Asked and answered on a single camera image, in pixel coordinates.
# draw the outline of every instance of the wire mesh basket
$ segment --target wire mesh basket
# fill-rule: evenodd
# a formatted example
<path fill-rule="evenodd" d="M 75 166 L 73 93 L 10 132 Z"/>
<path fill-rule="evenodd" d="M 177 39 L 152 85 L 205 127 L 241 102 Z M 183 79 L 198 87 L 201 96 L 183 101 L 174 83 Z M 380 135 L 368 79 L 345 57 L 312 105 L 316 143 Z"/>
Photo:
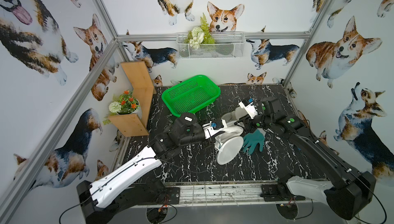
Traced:
<path fill-rule="evenodd" d="M 179 58 L 181 59 L 214 59 L 241 58 L 244 55 L 245 35 L 243 32 L 211 33 L 215 44 L 200 44 L 198 49 L 186 42 L 187 32 L 176 35 Z"/>

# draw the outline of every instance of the green glove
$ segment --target green glove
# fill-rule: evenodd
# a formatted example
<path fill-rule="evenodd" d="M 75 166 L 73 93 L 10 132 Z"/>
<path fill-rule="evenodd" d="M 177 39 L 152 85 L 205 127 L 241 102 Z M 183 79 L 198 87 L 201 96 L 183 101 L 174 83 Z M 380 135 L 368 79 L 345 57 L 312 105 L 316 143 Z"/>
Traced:
<path fill-rule="evenodd" d="M 244 136 L 244 149 L 242 151 L 246 153 L 249 148 L 248 154 L 251 155 L 256 145 L 260 144 L 260 152 L 262 152 L 264 140 L 264 135 L 259 130 L 256 130 L 254 133 L 248 133 Z"/>

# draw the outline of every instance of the white flower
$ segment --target white flower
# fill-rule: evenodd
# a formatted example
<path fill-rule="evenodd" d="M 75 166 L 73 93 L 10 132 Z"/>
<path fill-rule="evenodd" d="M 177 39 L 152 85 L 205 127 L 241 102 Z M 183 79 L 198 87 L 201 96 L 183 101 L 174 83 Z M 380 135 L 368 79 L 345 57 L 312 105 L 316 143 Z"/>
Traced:
<path fill-rule="evenodd" d="M 197 37 L 199 35 L 200 32 L 202 32 L 203 30 L 201 29 L 201 27 L 196 26 L 193 28 L 193 30 L 191 30 L 191 35 L 193 37 Z"/>
<path fill-rule="evenodd" d="M 112 112 L 112 113 L 118 113 L 119 111 L 122 110 L 122 106 L 119 102 L 112 102 L 110 103 L 110 105 L 108 106 L 108 109 Z"/>

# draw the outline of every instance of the corgi wallpaper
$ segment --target corgi wallpaper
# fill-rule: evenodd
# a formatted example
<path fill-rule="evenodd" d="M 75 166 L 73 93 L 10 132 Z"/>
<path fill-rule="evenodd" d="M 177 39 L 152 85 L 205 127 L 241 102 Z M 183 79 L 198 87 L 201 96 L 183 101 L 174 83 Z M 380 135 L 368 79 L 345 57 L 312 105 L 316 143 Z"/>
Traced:
<path fill-rule="evenodd" d="M 325 131 L 330 148 L 375 176 L 375 194 L 384 206 L 390 206 L 394 197 L 393 3 L 335 0 L 332 10 L 337 12 L 325 18 L 328 24 L 318 29 L 288 86 L 296 90 L 293 101 L 310 120 L 313 132 Z M 378 223 L 381 214 L 373 200 L 360 218 Z M 388 214 L 387 222 L 393 223 L 394 217 Z"/>

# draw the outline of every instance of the black marble table surface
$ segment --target black marble table surface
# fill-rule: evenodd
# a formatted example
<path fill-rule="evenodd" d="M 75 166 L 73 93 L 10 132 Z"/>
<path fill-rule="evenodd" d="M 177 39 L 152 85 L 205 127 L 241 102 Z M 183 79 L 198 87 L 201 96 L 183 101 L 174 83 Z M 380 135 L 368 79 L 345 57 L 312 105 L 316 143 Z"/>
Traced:
<path fill-rule="evenodd" d="M 280 99 L 288 114 L 293 113 L 289 97 L 281 85 L 232 85 L 219 86 L 220 96 L 209 106 L 196 113 L 200 124 L 220 118 L 223 114 L 235 110 L 244 98 L 260 100 L 268 96 Z M 161 94 L 169 87 L 157 87 L 157 94 L 153 96 L 147 129 L 149 137 L 153 138 L 161 133 L 165 127 L 174 122 L 176 117 L 161 99 Z M 123 163 L 126 163 L 139 153 L 149 142 L 148 136 L 132 137 Z M 317 168 L 302 151 L 288 141 L 283 141 L 275 134 L 266 133 L 263 152 L 257 146 L 252 155 L 240 153 L 226 165 L 219 165 L 215 159 L 216 152 L 212 148 L 203 149 L 201 145 L 189 145 L 182 148 L 178 157 L 170 162 L 191 171 L 207 172 L 196 174 L 186 172 L 180 168 L 163 163 L 139 179 L 139 183 L 153 178 L 160 178 L 163 182 L 207 182 L 207 181 L 267 181 L 276 180 L 291 172 L 308 179 L 325 179 L 324 173 Z"/>

